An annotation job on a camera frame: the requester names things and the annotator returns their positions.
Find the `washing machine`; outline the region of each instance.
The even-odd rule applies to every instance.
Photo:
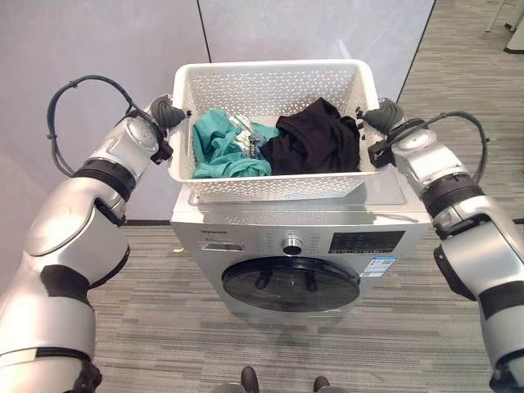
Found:
[[[346,197],[205,203],[183,186],[171,223],[235,314],[341,317],[431,220],[394,167]]]

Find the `control panel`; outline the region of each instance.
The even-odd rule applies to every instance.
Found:
[[[392,252],[405,231],[333,233],[329,254],[379,254]]]

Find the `white wall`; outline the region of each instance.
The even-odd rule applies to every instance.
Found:
[[[433,0],[200,0],[211,60],[354,58],[396,100]]]
[[[171,93],[175,71],[190,62],[207,62],[194,1],[0,2],[0,292],[39,205],[65,178],[46,139],[52,94],[79,76],[100,74],[145,106]],[[56,127],[70,164],[81,165],[125,107],[116,91],[95,82],[63,96]],[[169,219],[177,194],[166,166],[151,167],[131,197],[128,217]]]

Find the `laundry basket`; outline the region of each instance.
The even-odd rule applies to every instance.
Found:
[[[184,65],[174,78],[173,105],[192,112],[169,140],[174,149],[169,174],[187,184],[200,201],[285,201],[344,197],[377,174],[367,148],[380,137],[367,125],[360,143],[361,172],[299,174],[256,178],[193,179],[192,125],[209,109],[246,115],[274,126],[280,115],[301,111],[319,97],[341,113],[378,108],[368,65],[359,60],[254,61]]]

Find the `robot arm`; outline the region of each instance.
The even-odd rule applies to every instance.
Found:
[[[125,203],[149,161],[161,161],[159,129],[185,117],[167,97],[153,102],[151,112],[149,121],[123,118],[33,222],[0,300],[1,392],[87,393],[100,384],[91,363],[95,317],[87,292],[124,266],[129,246],[118,226]]]
[[[370,158],[389,157],[384,163],[394,163],[406,176],[441,239],[434,256],[450,289],[479,304],[494,369],[490,386],[503,392],[523,387],[524,241],[515,224],[436,134],[419,128],[421,120],[406,122],[389,101],[363,118],[397,135],[388,146],[370,147]]]

